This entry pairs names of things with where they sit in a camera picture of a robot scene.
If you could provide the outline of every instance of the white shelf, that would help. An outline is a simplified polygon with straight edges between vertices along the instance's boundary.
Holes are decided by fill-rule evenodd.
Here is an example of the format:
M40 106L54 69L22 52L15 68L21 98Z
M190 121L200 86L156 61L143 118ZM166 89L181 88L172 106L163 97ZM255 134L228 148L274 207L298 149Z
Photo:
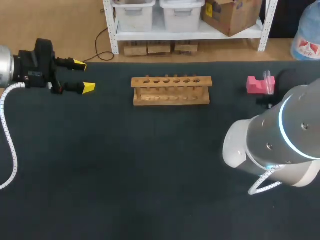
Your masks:
M263 32L263 24L260 19L256 25L228 37L214 29L204 21L200 21L197 32L167 32L164 13L159 7L153 10L153 28L150 32L123 32L121 26L117 26L115 38L118 41L165 41L165 40L211 40L211 39L259 39Z
M108 26L112 52L119 54L118 41L166 41L166 40L211 40L211 39L260 39L258 52L264 52L267 46L269 33L272 27L279 0L266 0L266 14L264 24L258 19L256 25L232 37L215 30L203 21L200 21L197 32L172 33L167 32L163 9L159 4L154 7L153 29L151 32L123 32L118 19L114 20L112 0L103 0L105 19Z

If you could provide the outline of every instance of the wooden block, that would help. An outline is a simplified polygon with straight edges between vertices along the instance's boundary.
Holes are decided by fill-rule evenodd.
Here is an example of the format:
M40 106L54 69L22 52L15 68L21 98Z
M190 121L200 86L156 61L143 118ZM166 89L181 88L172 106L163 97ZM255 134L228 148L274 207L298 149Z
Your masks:
M145 41L128 41L124 46L125 56L147 55L147 43Z
M148 41L148 54L168 54L170 52L170 41Z
M210 76L133 77L133 105L207 105Z
M196 53L198 51L199 43L192 40L176 41L174 45L175 53Z

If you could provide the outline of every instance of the blue ring light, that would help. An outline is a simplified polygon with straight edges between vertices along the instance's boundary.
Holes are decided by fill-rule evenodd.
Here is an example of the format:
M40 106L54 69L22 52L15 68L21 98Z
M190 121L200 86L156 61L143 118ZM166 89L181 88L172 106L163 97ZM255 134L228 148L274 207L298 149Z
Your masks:
M309 156L307 154L304 154L302 151L300 151L298 148L295 147L295 145L293 145L293 143L290 141L290 139L288 138L285 129L284 129L284 124L283 124L283 114L284 114L284 109L285 106L287 104L287 102L289 101L289 99L292 97L293 95L291 95L290 97L287 98L287 100L284 101L283 105L280 108L280 112L279 112L279 127L280 127L280 132L283 136L283 139L285 140L285 142L289 145L290 148L292 148L292 150L294 150L297 154L299 154L300 156L307 158L307 159L311 159L311 160L320 160L319 157L313 157L313 156Z

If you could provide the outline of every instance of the robotic arm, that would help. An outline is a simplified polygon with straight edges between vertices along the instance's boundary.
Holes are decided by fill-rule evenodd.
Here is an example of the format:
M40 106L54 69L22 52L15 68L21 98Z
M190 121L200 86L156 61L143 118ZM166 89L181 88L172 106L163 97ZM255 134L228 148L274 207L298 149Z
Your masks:
M316 178L320 171L319 89L320 80L296 86L264 114L231 126L223 159L232 168L260 177L249 194L281 183L304 187ZM276 183L258 189L268 178Z
M95 89L95 83L58 81L56 77L58 67L85 71L87 65L73 58L56 58L50 40L38 39L33 51L20 50L18 55L11 55L6 46L0 45L0 88L5 88L0 99L0 118L13 159L12 174L5 183L0 185L0 190L14 180L18 171L18 157L5 117L5 100L9 92L16 88L45 88L48 86L53 94L61 95L64 91L85 94Z

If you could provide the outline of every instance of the red label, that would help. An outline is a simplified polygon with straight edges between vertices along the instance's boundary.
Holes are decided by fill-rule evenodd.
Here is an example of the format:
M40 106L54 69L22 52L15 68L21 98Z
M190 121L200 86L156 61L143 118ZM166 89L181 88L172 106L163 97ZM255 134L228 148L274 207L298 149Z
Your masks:
M303 56L311 59L320 60L320 45L305 40L302 36L299 36L296 42L296 50Z

